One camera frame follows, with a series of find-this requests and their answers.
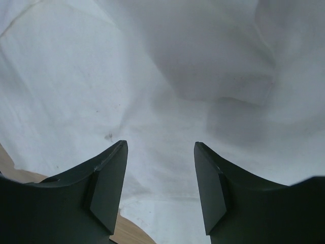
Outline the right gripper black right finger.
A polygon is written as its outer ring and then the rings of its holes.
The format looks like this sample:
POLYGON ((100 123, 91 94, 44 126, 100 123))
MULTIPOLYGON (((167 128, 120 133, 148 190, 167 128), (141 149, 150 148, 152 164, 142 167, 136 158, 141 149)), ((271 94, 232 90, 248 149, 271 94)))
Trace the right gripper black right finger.
POLYGON ((324 243, 324 177, 281 185, 196 142, 194 163, 212 243, 324 243))

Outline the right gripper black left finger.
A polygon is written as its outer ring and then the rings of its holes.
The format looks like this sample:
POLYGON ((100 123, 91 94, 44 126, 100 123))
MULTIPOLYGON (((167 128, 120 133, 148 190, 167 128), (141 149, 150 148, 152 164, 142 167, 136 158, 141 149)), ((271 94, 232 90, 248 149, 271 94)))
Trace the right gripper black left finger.
POLYGON ((1 177, 1 243, 110 243, 127 142, 39 183, 1 177))

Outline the cream white t shirt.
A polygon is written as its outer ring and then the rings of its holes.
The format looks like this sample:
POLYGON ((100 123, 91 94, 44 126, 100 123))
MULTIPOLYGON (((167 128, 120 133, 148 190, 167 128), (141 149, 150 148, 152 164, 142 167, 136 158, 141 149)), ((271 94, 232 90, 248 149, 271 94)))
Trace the cream white t shirt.
POLYGON ((121 215, 207 243, 197 141, 260 177, 324 175, 324 1, 1 1, 1 144, 52 176, 128 142, 121 215))

